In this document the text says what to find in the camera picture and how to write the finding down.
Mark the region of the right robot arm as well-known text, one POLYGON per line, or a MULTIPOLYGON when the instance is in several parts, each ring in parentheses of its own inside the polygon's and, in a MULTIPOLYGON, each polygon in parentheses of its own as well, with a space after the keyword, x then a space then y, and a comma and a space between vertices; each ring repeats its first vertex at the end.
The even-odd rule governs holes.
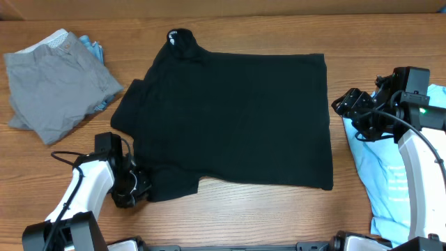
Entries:
POLYGON ((341 232, 331 250, 445 249, 445 88, 399 67, 376 90, 332 103, 371 204, 371 236, 341 232))

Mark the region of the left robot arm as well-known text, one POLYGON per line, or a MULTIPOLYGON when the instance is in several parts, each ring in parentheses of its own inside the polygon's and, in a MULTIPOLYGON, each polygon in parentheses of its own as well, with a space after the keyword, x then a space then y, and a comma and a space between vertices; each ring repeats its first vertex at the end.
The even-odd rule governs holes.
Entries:
POLYGON ((38 224, 22 234, 24 251, 145 251, 147 245, 136 236, 106 243, 97 219, 107 195, 119 208, 131 208, 145 200, 151 183, 136 166, 127 141, 112 132, 95 136, 90 154, 78 153, 71 162, 72 180, 57 207, 38 224))

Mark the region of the black t-shirt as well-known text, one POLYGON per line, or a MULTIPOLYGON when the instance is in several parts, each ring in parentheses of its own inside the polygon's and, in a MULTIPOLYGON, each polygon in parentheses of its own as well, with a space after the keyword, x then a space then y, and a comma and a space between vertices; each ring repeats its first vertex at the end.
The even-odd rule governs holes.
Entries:
POLYGON ((209 52, 187 29, 167 34, 111 118, 153 202, 194 194, 205 176, 331 190, 329 125, 322 54, 209 52))

